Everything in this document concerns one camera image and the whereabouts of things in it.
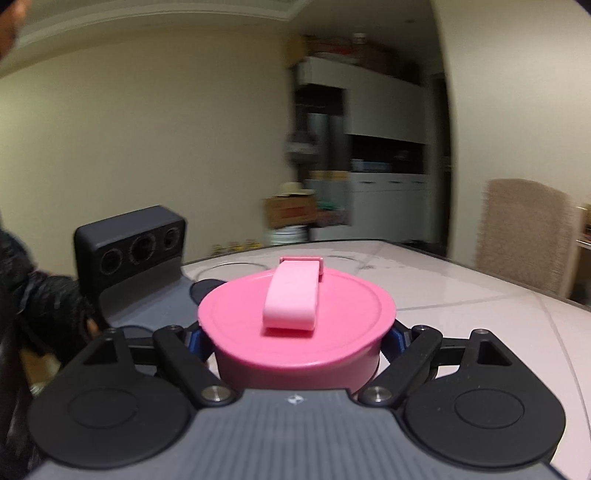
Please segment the left hand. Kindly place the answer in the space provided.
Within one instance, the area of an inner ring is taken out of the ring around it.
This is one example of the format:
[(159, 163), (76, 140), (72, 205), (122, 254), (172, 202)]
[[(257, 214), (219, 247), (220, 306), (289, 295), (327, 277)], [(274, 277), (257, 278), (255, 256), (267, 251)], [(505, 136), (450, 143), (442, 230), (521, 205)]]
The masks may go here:
[(7, 380), (12, 388), (28, 390), (47, 384), (74, 357), (81, 353), (103, 328), (88, 315), (65, 313), (17, 317), (10, 328)]

